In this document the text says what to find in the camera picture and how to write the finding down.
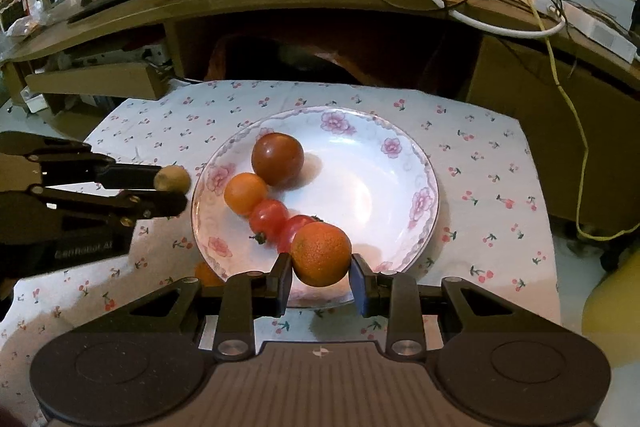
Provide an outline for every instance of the cherry print tablecloth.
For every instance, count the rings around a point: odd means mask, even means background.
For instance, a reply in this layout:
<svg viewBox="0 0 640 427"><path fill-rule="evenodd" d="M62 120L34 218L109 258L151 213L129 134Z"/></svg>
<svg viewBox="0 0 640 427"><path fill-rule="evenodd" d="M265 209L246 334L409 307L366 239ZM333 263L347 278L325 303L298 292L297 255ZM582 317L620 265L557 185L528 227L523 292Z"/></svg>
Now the cherry print tablecloth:
<svg viewBox="0 0 640 427"><path fill-rule="evenodd" d="M412 136L429 155L440 194L436 229L410 269L420 283L456 275L559 322L553 243L533 159L516 120L414 90L289 82L175 82L158 102L128 100L91 133L97 152L122 162L176 162L196 177L219 144L266 116L302 106L372 112ZM110 194L97 184L73 190ZM30 280L0 323L0 403L43 422L28 383L30 360L54 336L193 275L200 261L185 212L139 221L127 256ZM431 346L433 321L425 317ZM257 345L290 341L384 341L386 320L353 305L290 309L255 323Z"/></svg>

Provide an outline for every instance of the silver bolt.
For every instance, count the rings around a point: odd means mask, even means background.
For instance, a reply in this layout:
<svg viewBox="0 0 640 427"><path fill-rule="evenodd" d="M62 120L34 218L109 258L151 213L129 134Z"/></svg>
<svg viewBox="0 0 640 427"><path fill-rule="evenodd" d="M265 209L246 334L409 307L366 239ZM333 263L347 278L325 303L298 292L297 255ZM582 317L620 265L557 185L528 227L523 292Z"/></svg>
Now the silver bolt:
<svg viewBox="0 0 640 427"><path fill-rule="evenodd" d="M218 350L222 355L226 357L237 357L249 350L249 346L245 341L239 339L231 339L229 341L222 341L218 344Z"/></svg>
<svg viewBox="0 0 640 427"><path fill-rule="evenodd" d="M391 350L401 357L412 357L422 351L422 346L416 341L395 341Z"/></svg>

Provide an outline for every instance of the yellow cable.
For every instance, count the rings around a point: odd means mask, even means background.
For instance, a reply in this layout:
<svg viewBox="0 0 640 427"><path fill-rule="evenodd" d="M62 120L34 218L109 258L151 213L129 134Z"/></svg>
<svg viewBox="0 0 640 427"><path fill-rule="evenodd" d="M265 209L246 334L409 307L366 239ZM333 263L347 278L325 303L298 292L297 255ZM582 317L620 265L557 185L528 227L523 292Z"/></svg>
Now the yellow cable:
<svg viewBox="0 0 640 427"><path fill-rule="evenodd" d="M538 26L542 31L544 31L545 25L543 25L542 20L538 15L538 10L536 10L536 7L533 5L533 2L531 0L527 0L527 4L529 4L529 7L531 8L531 12L533 13L533 17L538 23ZM574 115L575 123L577 123L578 131L580 132L580 139L582 140L582 145L584 146L584 155L582 156L582 168L580 169L580 184L578 185L578 203L575 209L575 226L578 230L578 233L581 236L586 237L588 239L592 239L594 241L611 241L612 239L615 239L627 233L635 232L638 228L640 228L640 223L638 223L636 226L632 227L631 229L621 230L620 232L615 233L614 235L609 235L609 236L591 235L589 233L586 233L584 230L580 228L580 207L582 205L582 191L584 189L584 173L587 168L587 159L589 158L589 144L587 142L586 134L584 133L584 128L582 127L582 122L580 121L580 116L578 116L578 112L574 106L574 102L572 102L572 100L569 98L569 95L566 93L564 88L560 85L560 81L558 80L558 70L556 69L556 57L554 55L554 50L551 47L551 42L549 41L548 37L545 38L545 44L546 44L546 49L549 53L549 62L551 64L551 73L554 78L554 83L556 84L556 87L560 91L562 98L564 98L566 105L568 105L569 109Z"/></svg>

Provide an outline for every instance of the power strip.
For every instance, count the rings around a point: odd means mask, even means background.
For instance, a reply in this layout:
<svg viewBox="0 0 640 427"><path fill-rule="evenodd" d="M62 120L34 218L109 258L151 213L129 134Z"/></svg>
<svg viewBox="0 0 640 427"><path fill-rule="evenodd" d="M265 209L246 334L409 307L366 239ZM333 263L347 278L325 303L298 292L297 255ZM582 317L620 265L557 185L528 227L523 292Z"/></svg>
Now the power strip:
<svg viewBox="0 0 640 427"><path fill-rule="evenodd" d="M536 9L545 15L556 16L556 7L551 0L531 0ZM599 45L616 54L629 64L633 63L636 56L636 47L620 35L617 31L609 28L605 23L588 15L579 8L567 2L562 4L567 22L574 26L580 33Z"/></svg>

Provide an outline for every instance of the plate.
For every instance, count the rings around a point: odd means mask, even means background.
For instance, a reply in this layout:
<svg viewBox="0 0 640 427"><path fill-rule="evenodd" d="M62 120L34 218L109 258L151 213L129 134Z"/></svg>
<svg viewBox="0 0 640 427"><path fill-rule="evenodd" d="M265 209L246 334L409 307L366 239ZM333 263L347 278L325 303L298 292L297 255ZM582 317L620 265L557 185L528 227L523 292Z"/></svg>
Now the plate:
<svg viewBox="0 0 640 427"><path fill-rule="evenodd" d="M290 215L308 214L343 229L353 252L378 271L404 271L427 244L438 211L436 176L405 132L374 114L305 107L257 121L227 140L198 179L191 223L200 252L224 280L248 270L268 272L277 254L258 245L245 219L225 204L226 182L252 172L256 140L270 132L295 137L305 151L296 183L271 197ZM327 308L353 299L348 277L314 288L295 277L289 307Z"/></svg>

